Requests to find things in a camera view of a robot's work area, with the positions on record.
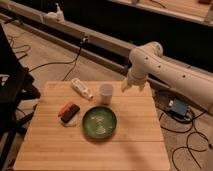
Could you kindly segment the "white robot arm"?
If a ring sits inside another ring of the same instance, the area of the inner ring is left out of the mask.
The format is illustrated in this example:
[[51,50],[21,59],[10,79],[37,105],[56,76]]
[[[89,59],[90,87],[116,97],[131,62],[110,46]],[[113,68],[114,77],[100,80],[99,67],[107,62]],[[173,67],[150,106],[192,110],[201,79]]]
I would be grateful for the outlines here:
[[168,62],[162,56],[163,47],[158,42],[132,49],[129,54],[132,66],[121,84],[121,90],[138,86],[142,91],[151,74],[213,114],[213,76]]

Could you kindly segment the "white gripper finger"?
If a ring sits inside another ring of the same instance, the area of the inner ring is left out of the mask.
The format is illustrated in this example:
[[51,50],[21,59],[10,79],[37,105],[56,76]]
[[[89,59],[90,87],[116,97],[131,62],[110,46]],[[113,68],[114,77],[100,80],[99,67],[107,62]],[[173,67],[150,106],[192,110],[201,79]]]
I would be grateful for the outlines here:
[[121,91],[125,92],[129,88],[131,88],[131,86],[128,84],[128,81],[124,79],[121,84]]

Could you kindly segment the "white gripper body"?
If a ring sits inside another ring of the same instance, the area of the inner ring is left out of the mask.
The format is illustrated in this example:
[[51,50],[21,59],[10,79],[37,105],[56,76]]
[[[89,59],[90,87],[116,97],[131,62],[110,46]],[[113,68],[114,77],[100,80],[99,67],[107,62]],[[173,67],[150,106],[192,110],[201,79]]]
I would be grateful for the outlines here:
[[140,90],[143,90],[146,83],[146,77],[136,77],[132,73],[127,74],[127,85],[129,87],[137,86]]

